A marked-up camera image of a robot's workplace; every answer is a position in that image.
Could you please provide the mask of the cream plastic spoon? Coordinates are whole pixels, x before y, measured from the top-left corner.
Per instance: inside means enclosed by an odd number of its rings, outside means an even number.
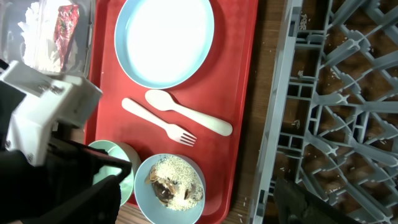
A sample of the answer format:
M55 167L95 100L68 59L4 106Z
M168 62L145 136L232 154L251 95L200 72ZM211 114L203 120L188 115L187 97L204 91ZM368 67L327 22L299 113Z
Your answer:
M233 127L228 122L184 107L176 103L172 96L166 91L148 90L145 93L145 99L151 106L160 111L176 111L222 136L229 136L233 132Z

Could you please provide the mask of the light blue plate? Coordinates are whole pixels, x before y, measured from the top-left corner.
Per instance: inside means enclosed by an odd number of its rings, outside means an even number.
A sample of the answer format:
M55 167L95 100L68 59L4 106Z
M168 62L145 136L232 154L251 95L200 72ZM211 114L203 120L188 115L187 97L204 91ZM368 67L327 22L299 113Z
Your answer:
M202 66L214 34L209 0L127 0L116 21L114 49L133 82L167 89Z

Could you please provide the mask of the mint green bowl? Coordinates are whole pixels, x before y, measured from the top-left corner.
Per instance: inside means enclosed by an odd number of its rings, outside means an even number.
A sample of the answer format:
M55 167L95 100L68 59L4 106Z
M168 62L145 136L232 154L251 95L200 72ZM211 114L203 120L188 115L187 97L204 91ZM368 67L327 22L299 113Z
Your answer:
M132 163L131 173L119 184L121 189L121 203L124 205L134 191L134 181L136 172L141 165L138 153L128 144L123 142L112 142L109 140L97 140L89 144L95 149L104 149L109 156L122 159Z

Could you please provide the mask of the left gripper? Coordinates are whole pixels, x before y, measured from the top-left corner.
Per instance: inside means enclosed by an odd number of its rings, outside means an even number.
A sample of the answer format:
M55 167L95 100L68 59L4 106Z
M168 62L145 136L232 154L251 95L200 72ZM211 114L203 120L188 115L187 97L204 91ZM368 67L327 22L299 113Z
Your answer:
M131 162L53 138L44 164L1 148L1 223L115 223Z

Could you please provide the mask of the clear plastic waste bin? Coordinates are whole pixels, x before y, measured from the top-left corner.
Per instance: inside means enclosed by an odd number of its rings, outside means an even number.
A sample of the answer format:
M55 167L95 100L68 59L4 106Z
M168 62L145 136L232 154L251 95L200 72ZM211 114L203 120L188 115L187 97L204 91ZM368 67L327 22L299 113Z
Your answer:
M1 60L46 75L87 77L96 0L1 0Z

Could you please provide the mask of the light blue bowl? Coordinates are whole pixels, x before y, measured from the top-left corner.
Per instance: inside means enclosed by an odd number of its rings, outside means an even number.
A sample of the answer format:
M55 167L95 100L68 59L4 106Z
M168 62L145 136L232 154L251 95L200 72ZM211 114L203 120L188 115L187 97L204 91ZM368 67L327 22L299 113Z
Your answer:
M198 174L203 188L205 190L204 198L198 203L196 207L193 207L185 211L171 210L159 202L159 199L155 196L154 190L150 184L145 184L145 178L150 171L150 168L165 156L177 156L188 162L192 168ZM144 216L155 224L183 224L183 223L196 223L201 217L205 208L205 196L206 196L206 182L201 169L191 159L174 154L156 154L146 159L138 168L134 181L134 196L136 202L143 212Z

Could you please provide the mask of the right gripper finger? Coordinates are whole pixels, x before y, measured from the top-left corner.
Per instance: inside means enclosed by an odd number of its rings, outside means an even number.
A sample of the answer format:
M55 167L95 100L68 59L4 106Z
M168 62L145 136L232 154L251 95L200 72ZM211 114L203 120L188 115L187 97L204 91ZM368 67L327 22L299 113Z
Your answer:
M289 180L276 180L274 201L282 224L359 224Z

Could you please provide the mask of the red snack wrapper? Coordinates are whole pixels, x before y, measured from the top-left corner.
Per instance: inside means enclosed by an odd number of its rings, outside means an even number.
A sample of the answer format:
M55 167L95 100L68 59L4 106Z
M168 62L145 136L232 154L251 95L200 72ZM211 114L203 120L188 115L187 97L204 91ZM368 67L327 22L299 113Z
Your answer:
M79 20L79 5L71 4L58 8L53 39L60 58L60 68L63 68L69 43L73 37Z

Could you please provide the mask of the grey dishwasher rack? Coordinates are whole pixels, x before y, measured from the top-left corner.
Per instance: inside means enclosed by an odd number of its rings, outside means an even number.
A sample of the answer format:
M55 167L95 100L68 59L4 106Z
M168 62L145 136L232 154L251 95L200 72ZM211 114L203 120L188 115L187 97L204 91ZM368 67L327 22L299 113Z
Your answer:
M397 2L286 1L250 205L277 179L360 223L397 222Z

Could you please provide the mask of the rice and food scraps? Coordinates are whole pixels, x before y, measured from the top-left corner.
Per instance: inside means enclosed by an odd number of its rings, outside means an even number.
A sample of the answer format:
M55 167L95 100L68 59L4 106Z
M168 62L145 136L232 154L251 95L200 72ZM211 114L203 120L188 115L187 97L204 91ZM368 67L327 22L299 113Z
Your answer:
M177 156L165 156L156 162L144 181L165 207L185 211L203 200L205 190L191 165Z

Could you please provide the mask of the cream plastic fork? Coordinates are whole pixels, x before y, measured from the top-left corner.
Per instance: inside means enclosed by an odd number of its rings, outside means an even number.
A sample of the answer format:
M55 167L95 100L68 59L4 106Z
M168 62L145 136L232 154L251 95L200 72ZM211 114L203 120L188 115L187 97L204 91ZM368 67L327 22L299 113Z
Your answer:
M176 124L165 122L130 98L124 98L121 105L126 111L162 128L167 133L168 137L175 142L193 147L197 140L197 137L190 134L185 129Z

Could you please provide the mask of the red serving tray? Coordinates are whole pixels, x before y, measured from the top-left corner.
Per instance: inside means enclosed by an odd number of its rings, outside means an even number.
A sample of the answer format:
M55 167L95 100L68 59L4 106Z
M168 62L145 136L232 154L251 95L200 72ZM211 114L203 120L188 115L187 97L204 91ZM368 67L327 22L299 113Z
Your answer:
M229 122L232 134L221 136L173 111L157 112L160 118L196 136L192 147L170 140L163 129L121 106L125 97L147 105L146 89L127 77L115 54L114 29L123 4L122 0L96 4L89 79L102 90L103 97L85 126L84 141L124 142L141 159L160 153L189 157L200 167L206 181L200 223L221 223L231 201L258 3L213 1L215 38L208 57L189 80L170 89L182 105Z

